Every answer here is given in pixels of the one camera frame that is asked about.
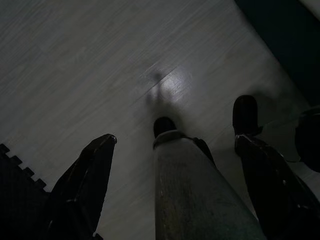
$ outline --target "black object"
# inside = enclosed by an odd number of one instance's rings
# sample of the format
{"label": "black object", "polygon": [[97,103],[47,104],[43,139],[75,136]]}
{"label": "black object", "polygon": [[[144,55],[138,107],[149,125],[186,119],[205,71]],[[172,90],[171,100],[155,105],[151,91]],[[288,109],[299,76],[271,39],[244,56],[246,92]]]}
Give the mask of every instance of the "black object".
{"label": "black object", "polygon": [[106,134],[82,150],[55,184],[34,227],[33,239],[93,238],[107,192],[116,142],[113,135]]}
{"label": "black object", "polygon": [[235,0],[310,105],[320,104],[320,22],[298,0]]}
{"label": "black object", "polygon": [[106,134],[93,140],[60,177],[51,193],[30,168],[0,144],[1,239],[101,240],[96,234],[107,192],[117,139]]}
{"label": "black object", "polygon": [[167,116],[158,118],[157,120],[155,120],[153,124],[153,133],[155,138],[164,132],[176,130],[176,129],[177,128],[174,121],[172,121]]}
{"label": "black object", "polygon": [[22,161],[8,157],[10,150],[0,144],[0,230],[2,239],[24,239],[29,236],[49,197],[46,184],[30,168],[21,169]]}
{"label": "black object", "polygon": [[258,127],[258,105],[253,96],[239,96],[233,105],[232,125],[235,135],[255,136],[262,131]]}
{"label": "black object", "polygon": [[268,239],[320,239],[318,199],[289,168],[283,156],[265,142],[236,136],[247,190]]}
{"label": "black object", "polygon": [[320,173],[320,108],[301,114],[295,129],[295,147],[301,161]]}

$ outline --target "black shoe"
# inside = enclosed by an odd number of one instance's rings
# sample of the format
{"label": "black shoe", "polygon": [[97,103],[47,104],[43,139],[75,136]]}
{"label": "black shoe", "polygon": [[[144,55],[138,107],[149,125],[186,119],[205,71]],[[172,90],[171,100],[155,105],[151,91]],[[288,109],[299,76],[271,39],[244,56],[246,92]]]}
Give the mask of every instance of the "black shoe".
{"label": "black shoe", "polygon": [[155,138],[164,132],[176,129],[174,121],[166,116],[158,118],[153,124],[153,133]]}
{"label": "black shoe", "polygon": [[258,127],[258,105],[253,96],[239,96],[233,105],[232,125],[235,135],[255,136],[262,131]]}

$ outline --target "wooden floor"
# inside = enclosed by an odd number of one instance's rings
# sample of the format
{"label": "wooden floor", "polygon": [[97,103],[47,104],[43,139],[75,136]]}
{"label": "wooden floor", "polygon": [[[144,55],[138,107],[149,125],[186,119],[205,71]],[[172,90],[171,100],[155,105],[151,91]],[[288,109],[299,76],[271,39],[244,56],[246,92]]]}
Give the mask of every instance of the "wooden floor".
{"label": "wooden floor", "polygon": [[[262,124],[308,108],[232,0],[2,0],[0,19],[0,141],[23,167],[50,191],[93,138],[117,136],[105,239],[155,238],[156,117],[204,139],[251,207],[234,100],[255,95]],[[293,167],[320,197],[319,176]]]}

